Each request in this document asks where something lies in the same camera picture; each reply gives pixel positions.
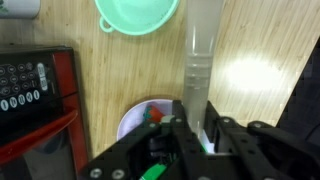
white plate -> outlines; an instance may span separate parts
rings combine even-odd
[[[172,114],[172,100],[169,99],[153,99],[137,104],[123,116],[118,127],[117,140],[142,123],[143,113],[149,105],[155,106],[164,115]]]

green object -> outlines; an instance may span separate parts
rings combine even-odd
[[[95,0],[101,14],[100,28],[107,33],[117,30],[127,35],[155,31],[176,11],[179,0]]]
[[[165,165],[155,164],[143,174],[140,180],[156,180],[166,169],[167,167]]]

black metal bracket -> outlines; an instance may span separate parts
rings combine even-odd
[[[160,163],[167,166],[160,180],[320,179],[320,148],[280,129],[259,121],[242,127],[232,118],[220,117],[208,102],[205,132],[215,143],[216,154],[207,154],[191,131],[180,101],[173,101],[172,114],[161,124],[143,122],[91,161],[81,177],[140,179]],[[297,171],[299,163],[305,166],[301,167],[304,172]]]

wooden table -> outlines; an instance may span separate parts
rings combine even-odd
[[[0,20],[0,40],[76,50],[92,156],[115,142],[135,104],[181,99],[185,1],[158,31],[139,37],[102,32],[93,0],[41,3],[33,21]],[[320,35],[319,22],[320,0],[226,0],[209,95],[219,113],[243,125],[275,125]]]

green colander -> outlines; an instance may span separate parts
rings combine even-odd
[[[176,11],[179,0],[95,0],[101,14],[100,28],[128,35],[155,31]]]

